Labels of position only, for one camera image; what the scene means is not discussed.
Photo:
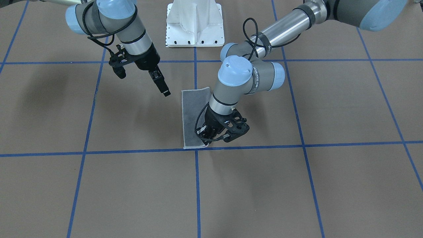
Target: blue joint cap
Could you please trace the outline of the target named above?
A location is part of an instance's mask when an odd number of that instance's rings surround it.
[[[217,74],[219,81],[226,86],[236,87],[248,82],[253,74],[253,65],[244,57],[228,56]]]
[[[273,69],[275,70],[275,77],[273,78],[272,87],[268,90],[278,89],[285,82],[285,69],[281,64],[271,62],[273,64]]]
[[[229,48],[231,48],[235,43],[227,43],[222,50],[220,51],[220,61],[224,61],[226,58],[226,55],[228,54]]]
[[[126,19],[135,13],[133,0],[97,0],[99,11],[107,18]]]
[[[81,34],[81,35],[86,35],[86,33],[82,30],[81,26],[79,25],[77,14],[76,14],[76,8],[77,8],[77,5],[73,5],[68,7],[68,9],[66,9],[66,13],[65,13],[66,23],[68,24],[69,28],[73,32],[77,34]]]
[[[401,13],[407,0],[380,0],[364,16],[360,29],[379,31],[389,26]]]

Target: gray cloth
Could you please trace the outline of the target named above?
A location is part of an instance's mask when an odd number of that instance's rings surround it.
[[[203,107],[210,100],[210,88],[182,90],[182,124],[184,125],[184,149],[199,149],[206,147],[194,132],[195,121]],[[197,127],[204,123],[201,116]]]

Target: light blue cap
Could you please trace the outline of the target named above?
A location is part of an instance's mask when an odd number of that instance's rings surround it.
[[[136,0],[97,0],[99,11],[111,19],[125,19],[135,13]]]
[[[275,70],[275,77],[273,79],[272,87],[269,89],[269,91],[280,88],[283,82],[285,82],[285,69],[281,64],[275,62],[271,63],[273,64],[273,69]]]
[[[407,0],[380,0],[364,16],[360,29],[379,31],[389,26],[401,13]]]
[[[246,58],[231,55],[223,61],[217,77],[226,86],[236,87],[248,82],[252,73],[253,66]]]
[[[226,55],[228,54],[229,48],[231,48],[235,43],[227,43],[222,50],[220,51],[220,61],[224,61]]]
[[[65,13],[66,23],[73,32],[81,35],[86,35],[78,23],[77,14],[75,11],[76,8],[77,5],[68,7]]]

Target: white plastic mount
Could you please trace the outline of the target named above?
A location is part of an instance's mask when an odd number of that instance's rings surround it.
[[[215,0],[174,0],[168,5],[166,46],[223,46],[222,6]]]

